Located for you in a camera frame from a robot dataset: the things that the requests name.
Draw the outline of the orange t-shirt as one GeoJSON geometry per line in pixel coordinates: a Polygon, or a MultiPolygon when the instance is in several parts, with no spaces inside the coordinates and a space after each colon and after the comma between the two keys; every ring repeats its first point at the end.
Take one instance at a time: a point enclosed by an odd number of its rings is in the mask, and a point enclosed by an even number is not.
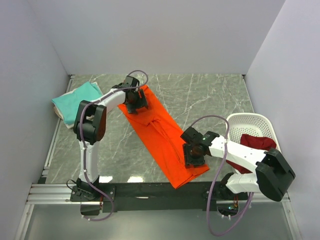
{"type": "Polygon", "coordinates": [[[130,114],[124,104],[118,108],[123,112],[132,128],[143,142],[173,188],[177,189],[209,171],[207,164],[199,167],[185,167],[183,130],[167,112],[148,86],[142,90],[148,108],[141,108],[137,114],[130,114]]]}

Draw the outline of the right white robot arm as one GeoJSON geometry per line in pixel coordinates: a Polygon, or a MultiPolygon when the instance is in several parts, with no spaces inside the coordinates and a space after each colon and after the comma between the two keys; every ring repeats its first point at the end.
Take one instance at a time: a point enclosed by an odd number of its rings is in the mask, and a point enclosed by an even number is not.
{"type": "Polygon", "coordinates": [[[186,167],[201,167],[205,156],[226,158],[228,163],[246,169],[247,173],[228,173],[218,183],[218,193],[230,200],[239,193],[262,193],[280,202],[296,177],[282,153],[271,148],[260,150],[227,140],[208,131],[201,134],[189,127],[180,136],[186,167]]]}

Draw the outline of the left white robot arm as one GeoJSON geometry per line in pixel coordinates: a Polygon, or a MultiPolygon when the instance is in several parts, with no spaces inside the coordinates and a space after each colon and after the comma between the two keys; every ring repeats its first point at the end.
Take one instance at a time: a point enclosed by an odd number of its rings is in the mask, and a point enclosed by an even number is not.
{"type": "Polygon", "coordinates": [[[81,170],[76,181],[77,189],[88,201],[100,195],[98,172],[98,148],[107,127],[107,114],[124,104],[129,114],[137,114],[148,108],[140,81],[128,74],[124,81],[114,85],[106,94],[94,100],[79,103],[73,132],[80,146],[81,170]]]}

